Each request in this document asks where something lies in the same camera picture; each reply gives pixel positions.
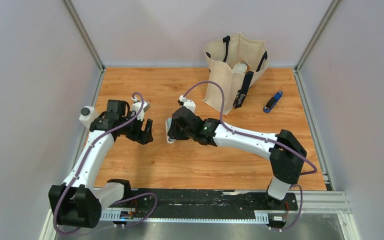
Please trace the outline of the blue black stapler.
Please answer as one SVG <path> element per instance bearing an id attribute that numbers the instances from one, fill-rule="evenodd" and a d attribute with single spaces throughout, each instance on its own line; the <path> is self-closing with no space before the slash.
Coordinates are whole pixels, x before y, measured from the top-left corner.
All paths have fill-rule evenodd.
<path id="1" fill-rule="evenodd" d="M 281 99 L 282 96 L 283 96 L 283 91 L 282 90 L 278 90 L 276 92 L 276 94 L 274 94 L 273 97 L 271 97 L 270 100 L 263 107 L 263 112 L 264 113 L 270 113 L 271 110 L 278 103 L 278 101 Z"/>

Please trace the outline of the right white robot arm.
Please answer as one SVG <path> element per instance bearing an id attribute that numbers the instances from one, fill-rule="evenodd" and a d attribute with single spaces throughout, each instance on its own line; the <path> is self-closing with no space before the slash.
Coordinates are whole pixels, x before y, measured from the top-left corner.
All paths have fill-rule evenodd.
<path id="1" fill-rule="evenodd" d="M 270 162 L 273 178 L 265 195 L 266 205 L 279 209 L 291 186 L 298 183 L 307 151 L 288 130 L 262 133 L 222 122 L 201 119 L 185 106 L 177 109 L 166 122 L 167 141 L 193 140 L 204 146 L 230 147 L 252 153 Z"/>

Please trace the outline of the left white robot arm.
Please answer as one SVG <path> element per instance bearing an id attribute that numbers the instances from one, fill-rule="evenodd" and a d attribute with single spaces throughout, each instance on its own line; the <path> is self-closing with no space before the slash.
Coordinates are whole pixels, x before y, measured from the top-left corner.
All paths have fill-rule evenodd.
<path id="1" fill-rule="evenodd" d="M 153 141 L 153 121 L 144 119 L 149 108 L 147 101 L 134 98 L 133 104 L 109 100 L 102 113 L 92 106 L 81 109 L 79 120 L 89 130 L 86 144 L 69 175 L 48 192 L 55 228 L 92 229 L 106 208 L 114 203 L 125 208 L 132 203 L 128 180 L 113 178 L 98 190 L 94 187 L 101 165 L 118 137 L 125 136 L 141 145 Z"/>

